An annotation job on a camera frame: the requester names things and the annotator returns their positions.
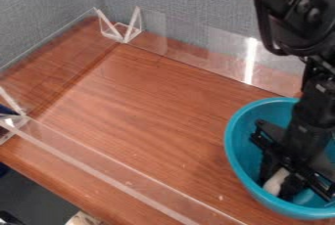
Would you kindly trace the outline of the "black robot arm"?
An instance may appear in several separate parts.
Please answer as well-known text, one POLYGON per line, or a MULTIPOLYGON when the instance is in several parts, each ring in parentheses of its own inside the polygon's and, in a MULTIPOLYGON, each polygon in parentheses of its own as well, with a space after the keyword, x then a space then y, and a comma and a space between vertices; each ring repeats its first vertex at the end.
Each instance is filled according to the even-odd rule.
POLYGON ((335 199, 335 0, 253 0, 264 48, 306 64, 301 98, 287 127, 259 119, 252 142, 263 153, 259 183, 289 201, 304 189, 335 199))

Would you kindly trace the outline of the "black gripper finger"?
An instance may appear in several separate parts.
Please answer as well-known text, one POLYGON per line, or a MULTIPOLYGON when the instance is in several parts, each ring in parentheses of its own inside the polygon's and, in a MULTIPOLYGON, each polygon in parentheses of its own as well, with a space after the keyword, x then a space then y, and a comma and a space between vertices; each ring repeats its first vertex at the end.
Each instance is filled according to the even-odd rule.
POLYGON ((299 174, 291 173, 280 185, 279 198, 289 202, 306 188, 307 180, 299 174))
POLYGON ((277 157, 269 152, 264 151, 261 153, 261 162, 259 170, 259 183, 261 186, 277 176, 281 169, 281 164, 277 157))

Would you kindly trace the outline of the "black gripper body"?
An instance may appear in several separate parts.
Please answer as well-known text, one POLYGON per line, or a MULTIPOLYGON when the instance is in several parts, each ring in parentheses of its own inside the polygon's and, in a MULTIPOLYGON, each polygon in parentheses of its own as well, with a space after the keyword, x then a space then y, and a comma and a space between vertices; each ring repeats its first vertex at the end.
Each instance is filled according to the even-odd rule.
POLYGON ((311 189, 327 202, 335 198, 335 163, 326 153, 331 130, 303 125, 293 117, 287 128, 257 119, 251 141, 261 152, 269 151, 289 174, 299 174, 311 189))

